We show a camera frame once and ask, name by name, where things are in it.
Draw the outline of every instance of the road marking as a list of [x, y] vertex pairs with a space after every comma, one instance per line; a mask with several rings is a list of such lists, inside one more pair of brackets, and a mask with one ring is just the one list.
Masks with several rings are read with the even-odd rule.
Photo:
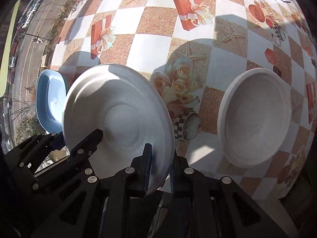
[[[40, 18], [40, 20], [39, 20], [39, 22], [38, 22], [38, 24], [37, 24], [37, 26], [36, 26], [36, 28], [35, 28], [35, 31], [34, 31], [34, 33], [36, 33], [36, 31], [38, 30], [38, 32], [40, 31], [40, 29], [41, 29], [41, 27], [42, 27], [42, 25], [43, 25], [43, 21], [45, 20], [44, 18], [47, 16], [47, 14], [48, 14], [48, 12], [49, 12], [49, 10], [50, 10], [50, 8], [53, 6], [53, 4], [51, 3], [51, 4], [49, 4], [49, 6], [47, 6], [46, 8], [45, 8], [45, 12], [43, 13], [43, 15], [41, 16], [41, 18]], [[30, 61], [29, 61], [29, 65], [28, 65], [28, 73], [29, 73], [29, 70], [30, 70], [30, 63], [31, 63], [31, 60], [32, 60], [32, 55], [33, 55], [33, 51], [34, 51], [34, 47], [35, 47], [35, 45], [36, 45], [36, 43], [35, 42], [30, 42], [30, 45], [29, 45], [29, 48], [28, 48], [28, 52], [27, 52], [27, 54], [26, 54], [26, 59], [27, 59], [27, 56], [28, 56], [28, 54], [29, 54], [29, 50], [30, 50], [30, 48], [31, 48], [31, 45], [33, 44], [33, 48], [32, 48], [32, 52], [31, 52], [31, 56], [30, 56]], [[22, 70], [22, 77], [23, 77], [23, 72], [24, 72], [24, 68], [25, 68], [25, 63], [26, 63], [26, 60], [25, 60], [25, 62], [24, 62], [24, 64], [23, 64], [23, 70]], [[21, 77], [21, 83], [20, 83], [20, 90], [22, 89], [22, 77]], [[26, 79], [26, 86], [28, 85], [28, 77], [29, 77], [29, 75], [27, 74], [27, 79]]]
[[[37, 31], [37, 29], [38, 29], [38, 31], [40, 31], [40, 29], [41, 29], [41, 27], [42, 27], [42, 25], [43, 25], [43, 21], [45, 20], [45, 19], [43, 19], [43, 18], [45, 18], [46, 16], [47, 16], [47, 14], [48, 14], [48, 12], [50, 11], [50, 8], [54, 5], [54, 4], [52, 4], [52, 2], [54, 2], [55, 0], [50, 0], [50, 4], [45, 8], [45, 10], [44, 10], [44, 13], [43, 13], [43, 15], [41, 16], [41, 18], [40, 18], [40, 20], [38, 20], [39, 22], [38, 22], [38, 24], [36, 25], [36, 27], [35, 27], [35, 30], [34, 30], [34, 33], [36, 33], [36, 31]], [[15, 90], [14, 88], [13, 88], [13, 91], [12, 91], [12, 97], [14, 98], [15, 97], [15, 92], [18, 92], [18, 97], [19, 97], [19, 100], [21, 99], [21, 93], [20, 93], [20, 91], [21, 91], [21, 89], [22, 89], [22, 83], [23, 83], [23, 73], [24, 73], [24, 69], [25, 69], [25, 63], [26, 63], [26, 60], [27, 60], [27, 57], [28, 57], [28, 54], [29, 54], [29, 50], [30, 50], [30, 48], [31, 48], [31, 46], [32, 46], [32, 43], [33, 42], [30, 42], [30, 44], [29, 44], [29, 48], [28, 48], [28, 50], [27, 50], [27, 53], [26, 53], [26, 55], [25, 55], [25, 62], [24, 62], [24, 64], [23, 64], [23, 69], [22, 69], [22, 74], [21, 74], [21, 80], [20, 80], [20, 88], [19, 88], [19, 90]], [[30, 63], [31, 63], [31, 60], [32, 60], [32, 54], [33, 54], [33, 50], [34, 50], [34, 46], [35, 46], [35, 44], [33, 43], [33, 48], [32, 48], [32, 53], [31, 53], [31, 56], [30, 56], [30, 60], [29, 60], [29, 65], [28, 65], [28, 70], [27, 70], [27, 79], [26, 79], [26, 85], [28, 85], [28, 76], [29, 76], [29, 70], [30, 70]]]

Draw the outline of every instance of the red gift box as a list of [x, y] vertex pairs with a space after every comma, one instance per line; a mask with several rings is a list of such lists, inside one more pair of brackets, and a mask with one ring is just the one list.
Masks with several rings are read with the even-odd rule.
[[310, 46], [304, 46], [303, 49], [307, 52], [310, 57], [313, 57], [313, 52]]
[[266, 59], [267, 59], [267, 61], [269, 63], [272, 63], [273, 65], [276, 65], [277, 57], [276, 57], [276, 54], [275, 54], [275, 52], [273, 50], [267, 48], [265, 50], [264, 54], [265, 54], [265, 57], [266, 57]]
[[91, 27], [91, 59], [112, 47], [116, 38], [110, 29], [111, 14], [96, 22]]
[[316, 99], [316, 89], [314, 83], [309, 83], [306, 85], [307, 100], [308, 100], [308, 123], [313, 121], [314, 117], [314, 104]]
[[199, 25], [212, 23], [214, 16], [201, 0], [174, 0], [174, 3], [184, 30], [189, 31]]

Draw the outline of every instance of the metal screw head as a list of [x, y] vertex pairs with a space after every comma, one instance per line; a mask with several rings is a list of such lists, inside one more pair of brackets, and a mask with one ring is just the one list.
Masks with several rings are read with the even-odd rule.
[[87, 175], [91, 175], [92, 172], [93, 172], [93, 171], [92, 171], [90, 168], [87, 168], [87, 169], [85, 170], [85, 174], [87, 174]]
[[230, 184], [231, 183], [231, 178], [227, 177], [227, 176], [223, 177], [221, 180], [222, 180], [222, 182], [224, 184]]
[[90, 176], [90, 177], [88, 177], [87, 181], [88, 181], [89, 183], [94, 183], [94, 182], [97, 181], [97, 177], [96, 177], [96, 176]]
[[39, 185], [37, 183], [33, 184], [32, 189], [37, 190], [39, 188]]
[[134, 172], [134, 168], [133, 168], [133, 167], [127, 167], [126, 170], [125, 170], [125, 172], [126, 172], [127, 174], [132, 174], [132, 173]]
[[188, 168], [186, 168], [186, 169], [184, 170], [184, 172], [185, 172], [185, 174], [191, 175], [191, 174], [194, 172], [194, 169], [188, 167]]

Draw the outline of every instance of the checkered tablecloth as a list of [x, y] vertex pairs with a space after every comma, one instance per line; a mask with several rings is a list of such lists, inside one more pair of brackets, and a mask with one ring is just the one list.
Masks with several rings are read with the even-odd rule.
[[[200, 3], [188, 9], [191, 14], [179, 15], [177, 0], [79, 0], [61, 32], [51, 69], [73, 80], [101, 63], [118, 63], [140, 72], [153, 82], [172, 119], [179, 116], [179, 105], [196, 112], [191, 114], [191, 124], [198, 115], [202, 132], [196, 136], [189, 131], [186, 135], [195, 138], [176, 142], [177, 153], [186, 156], [193, 168], [210, 177], [230, 176], [253, 199], [283, 197], [303, 167], [316, 129], [316, 122], [309, 120], [316, 93], [312, 60], [316, 52], [304, 15], [295, 0]], [[254, 6], [265, 13], [264, 22]], [[193, 29], [185, 30], [182, 20], [193, 15], [197, 16], [189, 22]], [[270, 28], [272, 23], [281, 26], [285, 36], [277, 33], [276, 26]], [[101, 31], [96, 35], [92, 26], [95, 29], [97, 24]], [[285, 40], [279, 45], [278, 38]], [[92, 46], [92, 39], [99, 40], [99, 45]], [[230, 83], [255, 67], [281, 76], [293, 107], [292, 121], [270, 160], [238, 168], [221, 151], [218, 110]]]

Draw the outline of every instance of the car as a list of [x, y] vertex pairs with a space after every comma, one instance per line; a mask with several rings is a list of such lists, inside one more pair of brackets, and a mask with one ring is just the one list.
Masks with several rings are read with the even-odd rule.
[[29, 25], [29, 23], [31, 22], [31, 18], [32, 18], [32, 14], [29, 14], [29, 16], [26, 18], [26, 20], [23, 23], [23, 25], [21, 26], [21, 28], [26, 28]]
[[11, 71], [11, 72], [8, 71], [7, 83], [8, 84], [13, 84], [14, 83], [14, 72], [13, 71]]
[[10, 59], [9, 59], [9, 67], [10, 68], [14, 68], [15, 67], [15, 61], [16, 61], [16, 56], [12, 56], [12, 57], [10, 57]]
[[22, 16], [19, 18], [18, 24], [20, 24], [20, 23], [23, 21], [23, 18], [24, 18], [24, 16], [22, 15]]
[[37, 0], [33, 3], [32, 7], [29, 9], [29, 11], [26, 14], [27, 17], [29, 17], [29, 15], [32, 15], [37, 10], [37, 8], [40, 5], [40, 1], [41, 0]]
[[8, 103], [7, 103], [7, 108], [8, 108], [8, 109], [12, 109], [12, 101], [8, 101]]

